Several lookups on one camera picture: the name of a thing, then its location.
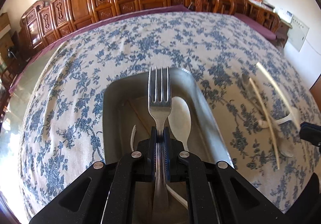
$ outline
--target metal tray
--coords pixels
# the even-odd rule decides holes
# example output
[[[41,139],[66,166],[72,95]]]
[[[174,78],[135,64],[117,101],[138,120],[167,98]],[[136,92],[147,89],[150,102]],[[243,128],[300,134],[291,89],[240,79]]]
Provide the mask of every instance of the metal tray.
[[[169,73],[172,96],[185,99],[190,109],[192,125],[188,139],[189,151],[203,161],[216,163],[224,160],[233,167],[212,111],[192,74],[179,68],[170,68]],[[130,137],[134,125],[134,148],[139,141],[150,137],[150,129],[155,126],[155,121],[148,113],[147,85],[148,72],[114,81],[107,87],[103,107],[103,138],[107,164],[116,162],[124,154],[131,152]],[[186,199],[184,183],[170,183],[170,186]],[[151,211],[153,188],[151,183],[138,183],[135,191],[137,190],[133,223],[149,223],[146,212]],[[170,195],[169,203],[169,214],[161,222],[188,223],[186,209]]]

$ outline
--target blurred utensil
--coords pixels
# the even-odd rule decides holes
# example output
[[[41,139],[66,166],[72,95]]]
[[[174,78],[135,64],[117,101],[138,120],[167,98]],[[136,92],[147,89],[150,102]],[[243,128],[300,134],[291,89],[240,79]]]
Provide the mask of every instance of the blurred utensil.
[[[135,138],[135,134],[136,134],[136,125],[134,125],[133,129],[132,129],[132,134],[130,136],[130,149],[132,151],[134,151],[134,138]]]
[[[191,114],[188,104],[182,97],[172,98],[172,111],[168,116],[170,128],[176,140],[183,143],[185,151],[188,151],[187,140],[191,132]]]
[[[283,92],[281,91],[281,89],[279,88],[279,86],[277,85],[277,83],[274,81],[274,79],[272,78],[272,76],[269,74],[269,72],[262,66],[262,64],[260,62],[256,63],[256,66],[258,67],[258,69],[266,76],[266,78],[269,80],[269,82],[272,84],[272,86],[274,87],[274,89],[277,91],[277,93],[280,95],[282,101],[284,102],[286,108],[289,110],[291,117],[291,121],[294,123],[297,131],[300,131],[301,126],[299,123],[299,119],[300,118],[296,118],[296,114],[292,109],[292,106],[290,105],[290,103],[288,102],[288,99],[285,97],[285,95],[283,94]]]
[[[253,89],[253,86],[250,84],[249,82],[249,77],[245,74],[242,74],[242,80],[241,80],[242,86],[244,88],[244,90],[247,93],[248,98],[250,99],[250,102],[254,105],[254,107],[262,114],[264,114],[263,108],[261,107],[261,105],[259,104],[259,100],[256,97],[255,91]],[[278,125],[278,123],[276,122],[276,120],[272,117],[272,115],[270,113],[268,113],[268,116],[271,120],[271,123],[273,124],[273,128],[274,128],[274,134],[276,137],[276,142],[277,142],[277,147],[279,149],[279,152],[287,157],[287,158],[291,158],[294,155],[294,146],[291,143],[290,140],[286,139],[286,138],[282,138],[279,136],[279,132],[280,127]],[[261,128],[269,128],[269,124],[267,123],[267,121],[264,120],[258,120],[259,126]]]
[[[260,92],[259,92],[259,89],[257,88],[257,86],[255,85],[254,81],[252,78],[249,78],[249,82],[250,84],[252,85],[253,89],[254,89],[254,92],[256,94],[256,97],[257,99],[259,100],[260,102],[260,105],[263,109],[263,112],[264,112],[264,115],[266,117],[266,121],[269,125],[269,129],[270,129],[270,133],[271,133],[271,139],[272,139],[272,144],[273,144],[273,148],[274,148],[274,153],[275,153],[275,159],[276,159],[276,166],[277,166],[277,169],[279,170],[280,169],[280,158],[279,158],[279,150],[278,150],[278,146],[277,146],[277,141],[276,141],[276,138],[275,138],[275,135],[274,135],[274,130],[273,130],[273,127],[272,127],[272,123],[271,123],[271,120],[270,120],[270,117],[269,117],[269,113],[268,111],[266,110],[266,107],[264,105],[264,102],[263,102],[263,99],[262,97],[260,96]]]
[[[163,83],[163,67],[160,73],[160,99],[158,97],[158,83],[157,83],[157,67],[155,69],[155,96],[152,94],[151,82],[151,67],[149,68],[148,76],[148,112],[154,118],[156,129],[158,132],[158,140],[156,141],[156,168],[155,168],[155,193],[153,202],[153,213],[165,210],[168,208],[168,195],[166,189],[165,178],[165,147],[163,141],[163,129],[165,120],[171,113],[172,93],[171,80],[167,67],[167,94],[166,100],[164,97],[164,83]]]

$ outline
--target chopstick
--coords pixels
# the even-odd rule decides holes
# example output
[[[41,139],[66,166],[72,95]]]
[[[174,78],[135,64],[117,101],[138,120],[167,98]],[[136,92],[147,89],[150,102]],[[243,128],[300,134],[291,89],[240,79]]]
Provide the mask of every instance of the chopstick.
[[[279,86],[277,85],[277,83],[274,81],[274,79],[271,77],[271,75],[269,74],[269,72],[264,68],[264,66],[262,66],[262,64],[260,62],[256,63],[257,68],[266,76],[266,78],[268,79],[268,81],[273,85],[274,89],[277,91],[277,93],[280,95],[282,101],[284,102],[286,108],[288,109],[288,111],[294,115],[294,113],[292,112],[292,106],[289,104],[288,99],[284,96],[284,94],[282,93],[281,89],[279,88]],[[298,131],[300,131],[301,129],[301,125],[300,123],[295,120],[295,117],[293,116],[293,123],[295,125],[295,127],[297,128]]]
[[[257,88],[256,84],[254,83],[253,79],[249,78],[249,81],[250,81],[250,83],[251,83],[251,85],[252,85],[252,87],[254,89],[254,92],[256,94],[256,97],[259,100],[260,105],[261,105],[261,107],[263,109],[267,124],[269,125],[270,134],[271,134],[271,138],[272,138],[272,144],[273,144],[274,153],[275,153],[276,166],[277,166],[277,168],[279,170],[280,169],[279,150],[278,150],[278,146],[277,146],[277,143],[276,143],[276,138],[275,138],[274,130],[273,130],[273,127],[272,127],[271,119],[269,117],[269,113],[267,112],[267,109],[265,107],[263,99],[262,99],[262,97],[260,95],[259,89]]]

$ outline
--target metal fork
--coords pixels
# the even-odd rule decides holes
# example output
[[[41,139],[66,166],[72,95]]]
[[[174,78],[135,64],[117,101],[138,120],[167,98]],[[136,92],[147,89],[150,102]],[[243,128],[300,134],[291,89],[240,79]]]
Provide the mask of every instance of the metal fork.
[[[171,113],[172,108],[172,93],[171,93],[171,80],[167,67],[167,95],[164,97],[164,83],[163,83],[163,67],[160,74],[161,88],[160,99],[158,97],[158,84],[157,84],[157,67],[155,69],[155,95],[152,94],[151,82],[151,67],[149,68],[148,76],[148,112],[154,118],[158,138],[156,141],[156,176],[155,176],[155,193],[153,202],[153,213],[168,208],[168,196],[166,189],[166,170],[165,170],[165,154],[164,154],[164,141],[163,129],[165,120]]]

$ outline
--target floral bedsheet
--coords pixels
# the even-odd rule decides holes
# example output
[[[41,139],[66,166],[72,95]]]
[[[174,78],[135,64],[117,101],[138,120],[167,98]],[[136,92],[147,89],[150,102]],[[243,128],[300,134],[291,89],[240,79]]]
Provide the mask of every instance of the floral bedsheet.
[[[129,18],[77,35],[52,56],[31,96],[20,140],[20,189],[33,217],[95,161],[104,161],[103,94],[112,81],[150,66],[189,70],[212,108],[235,169],[283,212],[300,195],[319,161],[292,122],[282,136],[295,156],[280,155],[280,170],[268,129],[242,90],[249,74],[274,118],[286,109],[260,76],[260,61],[285,91],[301,120],[321,123],[309,90],[291,64],[256,31],[233,16],[173,12]]]

